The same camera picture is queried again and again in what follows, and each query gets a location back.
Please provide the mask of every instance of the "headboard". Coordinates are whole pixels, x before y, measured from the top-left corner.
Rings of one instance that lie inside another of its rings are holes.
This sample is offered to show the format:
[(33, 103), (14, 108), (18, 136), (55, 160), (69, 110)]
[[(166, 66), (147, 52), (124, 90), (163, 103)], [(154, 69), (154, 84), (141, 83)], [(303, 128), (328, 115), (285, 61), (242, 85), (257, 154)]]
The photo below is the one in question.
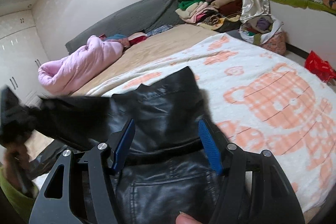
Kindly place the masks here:
[(120, 33), (130, 36), (136, 32), (149, 32), (162, 25), (184, 24), (175, 10), (177, 0), (141, 0), (127, 6), (92, 25), (66, 43), (69, 54), (86, 45), (92, 35), (105, 34), (107, 37)]

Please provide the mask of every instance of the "baseboard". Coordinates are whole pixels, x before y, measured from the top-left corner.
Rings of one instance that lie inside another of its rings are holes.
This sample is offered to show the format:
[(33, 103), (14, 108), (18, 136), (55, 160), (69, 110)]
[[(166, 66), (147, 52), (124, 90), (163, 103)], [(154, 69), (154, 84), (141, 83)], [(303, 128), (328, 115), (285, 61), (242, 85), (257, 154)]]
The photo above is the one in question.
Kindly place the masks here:
[(292, 53), (295, 53), (296, 55), (304, 58), (304, 59), (307, 59), (309, 53), (308, 52), (305, 52), (304, 50), (298, 48), (298, 47), (295, 47), (289, 43), (286, 43), (286, 48), (287, 50), (289, 50), (290, 52)]

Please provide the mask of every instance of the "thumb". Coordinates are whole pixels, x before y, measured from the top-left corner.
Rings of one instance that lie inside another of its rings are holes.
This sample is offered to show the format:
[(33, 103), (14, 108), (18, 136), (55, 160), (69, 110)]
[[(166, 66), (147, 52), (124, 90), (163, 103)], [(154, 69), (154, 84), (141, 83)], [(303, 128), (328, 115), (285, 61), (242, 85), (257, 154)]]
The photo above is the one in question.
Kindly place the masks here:
[(175, 224), (201, 224), (201, 222), (198, 222), (193, 217), (180, 212), (180, 214), (177, 216)]

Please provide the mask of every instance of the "metal screw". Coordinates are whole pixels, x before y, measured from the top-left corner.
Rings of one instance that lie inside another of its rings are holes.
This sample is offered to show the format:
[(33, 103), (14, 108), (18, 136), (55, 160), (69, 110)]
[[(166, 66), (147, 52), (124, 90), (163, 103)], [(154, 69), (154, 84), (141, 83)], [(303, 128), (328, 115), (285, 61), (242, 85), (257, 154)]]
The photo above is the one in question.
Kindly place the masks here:
[(107, 144), (106, 144), (106, 143), (100, 143), (100, 144), (98, 145), (98, 149), (99, 149), (99, 150), (104, 150), (106, 147), (107, 147)]
[(227, 145), (227, 148), (228, 148), (229, 150), (236, 150), (236, 149), (237, 149), (237, 146), (236, 146), (234, 143), (229, 143), (229, 144)]
[(270, 156), (272, 155), (272, 152), (269, 151), (269, 150), (264, 150), (262, 153), (263, 153), (264, 156), (266, 156), (266, 157), (270, 157)]
[(70, 154), (71, 154), (71, 151), (70, 151), (69, 149), (64, 150), (63, 153), (62, 153), (62, 155), (63, 155), (64, 157), (67, 157), (67, 156), (69, 156)]

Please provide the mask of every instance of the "blue gripper pad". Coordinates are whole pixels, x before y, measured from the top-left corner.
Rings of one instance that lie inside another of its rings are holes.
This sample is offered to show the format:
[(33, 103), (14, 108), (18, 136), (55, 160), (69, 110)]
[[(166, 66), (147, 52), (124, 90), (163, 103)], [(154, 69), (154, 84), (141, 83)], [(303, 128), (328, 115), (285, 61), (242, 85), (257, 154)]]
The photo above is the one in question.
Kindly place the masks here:
[(217, 148), (216, 143), (203, 120), (200, 120), (198, 123), (198, 135), (202, 141), (204, 151), (208, 156), (211, 169), (216, 171), (217, 175), (221, 175), (223, 173), (221, 152)]
[(113, 170), (117, 173), (119, 172), (125, 164), (126, 157), (128, 155), (129, 148), (131, 147), (133, 138), (135, 135), (135, 122), (132, 119), (122, 136), (118, 147), (114, 154)]

